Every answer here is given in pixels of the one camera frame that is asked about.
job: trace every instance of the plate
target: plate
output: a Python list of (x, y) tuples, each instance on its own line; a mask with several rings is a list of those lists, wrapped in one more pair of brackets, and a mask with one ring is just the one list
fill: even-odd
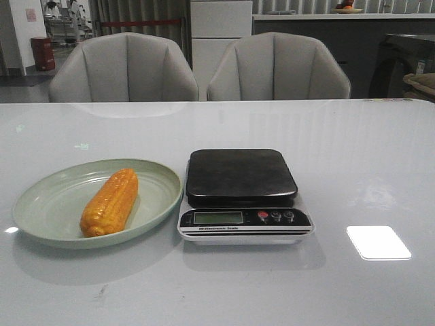
[(339, 14), (357, 14), (358, 12), (362, 12), (362, 9), (333, 9), (332, 11)]
[[(139, 193), (123, 231), (85, 238), (79, 227), (84, 207), (121, 168), (133, 168)], [(166, 219), (180, 203), (183, 186), (170, 168), (146, 160), (103, 160), (67, 168), (30, 187), (13, 215), (20, 230), (52, 247), (92, 249), (139, 236)]]

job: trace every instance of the gray chair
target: gray chair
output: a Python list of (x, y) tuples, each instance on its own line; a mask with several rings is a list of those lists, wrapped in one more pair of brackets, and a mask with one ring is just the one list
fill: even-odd
[(319, 40), (285, 33), (238, 39), (207, 86), (208, 101), (349, 98), (351, 84)]
[(63, 103), (197, 101), (198, 84), (174, 41), (118, 33), (79, 43), (48, 95)]

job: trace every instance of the electronic scale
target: electronic scale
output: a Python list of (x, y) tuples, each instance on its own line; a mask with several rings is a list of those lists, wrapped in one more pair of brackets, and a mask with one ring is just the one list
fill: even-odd
[(314, 225), (273, 149), (201, 149), (186, 171), (178, 231), (198, 245), (286, 245)]

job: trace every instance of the corn on the cob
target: corn on the cob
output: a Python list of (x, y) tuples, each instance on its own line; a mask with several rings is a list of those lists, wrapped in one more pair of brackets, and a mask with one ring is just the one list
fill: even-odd
[(135, 203), (139, 182), (132, 168), (115, 172), (86, 205), (80, 229), (86, 237), (122, 231)]

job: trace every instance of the lcd display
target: lcd display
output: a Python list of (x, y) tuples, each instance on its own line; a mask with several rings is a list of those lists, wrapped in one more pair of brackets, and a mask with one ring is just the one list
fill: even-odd
[(194, 224), (240, 224), (242, 212), (195, 212)]

